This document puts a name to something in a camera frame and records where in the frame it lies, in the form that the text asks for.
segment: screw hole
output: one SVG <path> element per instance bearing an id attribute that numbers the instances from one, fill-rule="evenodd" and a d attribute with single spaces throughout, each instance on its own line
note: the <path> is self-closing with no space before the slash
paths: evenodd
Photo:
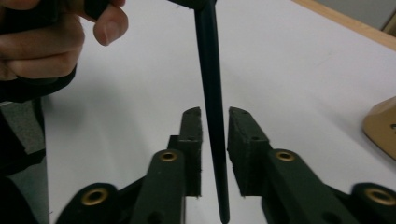
<path id="1" fill-rule="evenodd" d="M 294 161 L 294 159 L 295 159 L 293 154 L 286 152 L 286 151 L 277 152 L 276 156 L 278 159 L 280 159 L 282 161 Z"/>
<path id="2" fill-rule="evenodd" d="M 164 152 L 161 155 L 161 160 L 162 161 L 175 161 L 177 158 L 177 154 L 174 152 Z"/>
<path id="3" fill-rule="evenodd" d="M 87 206 L 97 205 L 102 203 L 107 196 L 108 192 L 105 188 L 90 189 L 82 196 L 81 202 Z"/>
<path id="4" fill-rule="evenodd" d="M 323 220 L 325 220 L 327 223 L 330 223 L 330 224 L 340 224 L 341 223 L 341 218 L 331 212 L 323 213 L 322 218 L 323 218 Z"/>
<path id="5" fill-rule="evenodd" d="M 163 223 L 163 213 L 152 212 L 148 216 L 148 224 L 161 224 L 161 223 Z"/>
<path id="6" fill-rule="evenodd" d="M 365 194 L 368 198 L 376 203 L 380 203 L 385 206 L 393 206 L 396 204 L 396 199 L 382 189 L 367 189 Z"/>

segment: black rod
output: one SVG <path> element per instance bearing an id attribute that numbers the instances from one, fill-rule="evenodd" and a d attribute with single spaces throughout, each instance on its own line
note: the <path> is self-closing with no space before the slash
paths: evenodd
<path id="1" fill-rule="evenodd" d="M 208 0 L 201 10 L 195 10 L 195 26 L 204 86 L 207 125 L 212 148 L 220 220 L 230 220 L 224 120 L 221 100 L 219 41 L 216 23 L 216 0 Z"/>

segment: brass insert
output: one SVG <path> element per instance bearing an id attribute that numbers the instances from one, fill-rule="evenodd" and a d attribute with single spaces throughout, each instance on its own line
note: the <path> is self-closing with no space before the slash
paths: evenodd
<path id="1" fill-rule="evenodd" d="M 105 188 L 90 189 L 81 199 L 82 204 L 87 206 L 97 205 L 102 203 L 108 197 L 108 192 Z"/>
<path id="2" fill-rule="evenodd" d="M 174 152 L 167 151 L 161 155 L 162 161 L 175 161 L 176 159 L 177 159 L 177 154 Z"/>
<path id="3" fill-rule="evenodd" d="M 293 154 L 287 151 L 277 152 L 276 157 L 282 161 L 294 161 L 296 159 Z"/>
<path id="4" fill-rule="evenodd" d="M 375 201 L 376 203 L 386 206 L 393 206 L 396 204 L 396 199 L 382 189 L 369 188 L 364 192 L 369 199 Z"/>

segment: finger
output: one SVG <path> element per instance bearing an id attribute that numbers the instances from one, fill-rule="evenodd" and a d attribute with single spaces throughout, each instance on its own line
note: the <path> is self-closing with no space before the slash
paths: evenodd
<path id="1" fill-rule="evenodd" d="M 114 40 L 120 38 L 128 29 L 128 17 L 120 9 L 125 4 L 125 0 L 111 0 L 105 11 L 101 14 L 93 27 L 96 40 L 102 45 L 109 45 Z M 85 14 L 84 2 L 81 0 L 68 0 L 69 11 L 78 14 L 89 21 L 95 21 Z"/>
<path id="2" fill-rule="evenodd" d="M 109 5 L 93 27 L 96 40 L 104 46 L 120 38 L 128 29 L 128 17 L 119 8 Z"/>
<path id="3" fill-rule="evenodd" d="M 32 9 L 40 0 L 0 0 L 0 6 L 17 10 Z"/>
<path id="4" fill-rule="evenodd" d="M 69 75 L 76 66 L 82 48 L 48 58 L 5 62 L 6 67 L 19 77 L 46 78 Z"/>
<path id="5" fill-rule="evenodd" d="M 0 63 L 0 81 L 10 81 L 17 76 L 4 63 Z"/>
<path id="6" fill-rule="evenodd" d="M 8 60 L 48 57 L 78 49 L 83 42 L 78 16 L 63 14 L 52 26 L 0 35 L 0 57 Z"/>

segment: white surface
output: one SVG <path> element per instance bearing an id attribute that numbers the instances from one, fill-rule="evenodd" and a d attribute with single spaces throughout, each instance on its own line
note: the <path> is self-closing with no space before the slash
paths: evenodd
<path id="1" fill-rule="evenodd" d="M 200 106 L 203 197 L 188 200 L 186 223 L 219 223 L 193 11 L 152 0 L 125 10 L 129 32 L 108 48 L 84 23 L 78 76 L 45 103 L 50 219 L 91 183 L 120 189 L 144 175 L 182 112 Z M 361 132 L 370 108 L 396 94 L 396 52 L 286 0 L 219 1 L 217 11 L 225 123 L 229 106 L 246 109 L 273 147 L 337 189 L 396 189 L 395 161 Z M 241 198 L 228 166 L 230 223 L 265 223 L 260 198 Z"/>

